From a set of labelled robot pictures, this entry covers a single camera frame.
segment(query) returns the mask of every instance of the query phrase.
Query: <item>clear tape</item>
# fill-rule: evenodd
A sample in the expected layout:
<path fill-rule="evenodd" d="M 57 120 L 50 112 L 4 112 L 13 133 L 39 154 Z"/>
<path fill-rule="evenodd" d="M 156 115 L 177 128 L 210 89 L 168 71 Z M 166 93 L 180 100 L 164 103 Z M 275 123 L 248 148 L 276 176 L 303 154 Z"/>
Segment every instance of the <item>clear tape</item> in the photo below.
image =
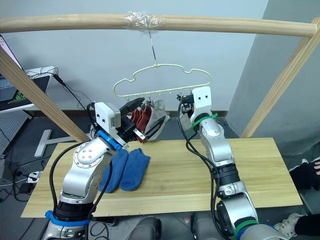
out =
<path fill-rule="evenodd" d="M 138 30 L 141 32 L 152 31 L 154 32 L 158 27 L 163 26 L 164 17 L 159 17 L 154 14 L 147 15 L 142 12 L 129 11 L 128 15 L 124 17 L 127 20 L 126 29 Z"/>

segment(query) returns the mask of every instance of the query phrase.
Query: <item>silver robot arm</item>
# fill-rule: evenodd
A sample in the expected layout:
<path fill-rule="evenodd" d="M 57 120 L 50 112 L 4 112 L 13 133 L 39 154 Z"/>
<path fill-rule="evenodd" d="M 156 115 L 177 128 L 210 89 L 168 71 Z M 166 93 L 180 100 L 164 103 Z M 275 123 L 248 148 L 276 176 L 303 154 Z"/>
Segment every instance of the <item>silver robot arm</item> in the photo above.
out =
<path fill-rule="evenodd" d="M 192 97 L 182 97 L 180 101 L 185 109 L 182 112 L 190 116 L 192 127 L 198 131 L 212 165 L 211 178 L 216 182 L 220 198 L 216 209 L 224 238 L 235 235 L 239 240 L 286 240 L 273 227 L 258 223 L 256 209 L 245 183 L 239 178 L 224 129 L 212 118 L 210 87 L 195 88 Z"/>
<path fill-rule="evenodd" d="M 85 226 L 94 212 L 94 200 L 98 193 L 104 170 L 118 149 L 127 148 L 127 142 L 145 136 L 136 129 L 136 124 L 126 117 L 141 105 L 144 98 L 137 98 L 117 109 L 112 104 L 94 104 L 98 137 L 79 145 L 72 157 L 72 166 L 66 174 L 59 203 L 48 211 L 50 219 L 43 240 L 82 239 Z"/>

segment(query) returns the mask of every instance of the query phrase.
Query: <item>gray wall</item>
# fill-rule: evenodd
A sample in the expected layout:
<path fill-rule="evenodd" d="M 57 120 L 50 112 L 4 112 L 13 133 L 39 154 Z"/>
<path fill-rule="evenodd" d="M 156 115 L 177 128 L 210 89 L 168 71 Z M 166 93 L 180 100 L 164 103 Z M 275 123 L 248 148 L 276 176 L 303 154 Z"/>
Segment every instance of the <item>gray wall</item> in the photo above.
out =
<path fill-rule="evenodd" d="M 319 0 L 269 0 L 263 18 L 310 23 Z M 277 79 L 300 38 L 257 35 L 227 120 L 241 134 Z M 320 46 L 266 116 L 253 137 L 273 137 L 282 154 L 301 153 L 320 141 Z"/>
<path fill-rule="evenodd" d="M 268 0 L 1 0 L 0 16 L 136 11 L 261 19 L 267 3 Z M 24 69 L 58 67 L 61 78 L 73 89 L 83 91 L 93 101 L 110 102 L 117 107 L 126 100 L 114 95 L 114 83 L 131 78 L 133 72 L 155 63 L 149 36 L 139 31 L 59 30 L 3 35 Z M 254 39 L 255 34 L 222 32 L 159 31 L 152 35 L 158 63 L 179 64 L 187 70 L 197 68 L 211 73 L 215 110 L 229 109 Z M 207 76 L 199 72 L 183 74 L 180 68 L 161 67 L 141 73 L 133 83 L 120 84 L 118 93 L 134 94 L 206 82 Z M 50 82 L 47 93 L 61 109 L 77 109 L 77 102 L 57 82 Z M 166 110 L 177 110 L 178 93 L 161 96 Z M 80 97 L 84 104 L 88 103 L 84 96 Z"/>

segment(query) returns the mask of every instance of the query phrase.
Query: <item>tabletop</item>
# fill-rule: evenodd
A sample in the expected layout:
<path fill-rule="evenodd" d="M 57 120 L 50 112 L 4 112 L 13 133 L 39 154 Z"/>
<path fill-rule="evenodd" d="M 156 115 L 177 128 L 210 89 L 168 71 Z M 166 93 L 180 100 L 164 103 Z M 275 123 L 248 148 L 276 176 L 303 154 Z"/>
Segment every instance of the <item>tabletop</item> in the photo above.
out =
<path fill-rule="evenodd" d="M 228 139 L 241 180 L 256 208 L 302 205 L 295 185 L 272 138 Z M 193 145 L 205 154 L 200 140 Z M 53 209 L 49 172 L 54 159 L 74 143 L 59 143 L 22 213 L 24 218 L 43 218 Z M 141 144 L 130 142 L 128 151 L 141 148 L 151 157 L 140 187 L 135 191 L 118 188 L 105 193 L 95 217 L 207 211 L 210 209 L 210 173 L 196 155 L 187 151 L 184 140 Z M 74 150 L 66 153 L 54 172 L 59 199 L 63 179 L 72 165 Z"/>

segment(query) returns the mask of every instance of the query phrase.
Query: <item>wooden frame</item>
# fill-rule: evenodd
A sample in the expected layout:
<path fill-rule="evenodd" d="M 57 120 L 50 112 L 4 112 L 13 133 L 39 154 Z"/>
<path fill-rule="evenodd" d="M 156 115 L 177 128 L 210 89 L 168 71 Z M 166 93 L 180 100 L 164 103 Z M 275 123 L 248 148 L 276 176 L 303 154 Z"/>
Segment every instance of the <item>wooden frame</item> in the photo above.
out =
<path fill-rule="evenodd" d="M 127 29 L 129 23 L 125 19 L 126 16 L 127 14 L 68 14 L 1 18 L 0 32 Z M 156 17 L 159 17 L 162 23 L 156 28 L 157 30 L 303 37 L 243 131 L 241 137 L 244 138 L 253 135 L 320 42 L 320 17 L 315 17 L 312 23 L 210 16 L 157 15 Z M 39 92 L 35 84 L 30 83 L 32 81 L 11 59 L 8 59 L 9 56 L 3 50 L 0 53 L 1 74 L 66 133 L 77 141 L 86 141 L 88 137 L 43 92 Z"/>

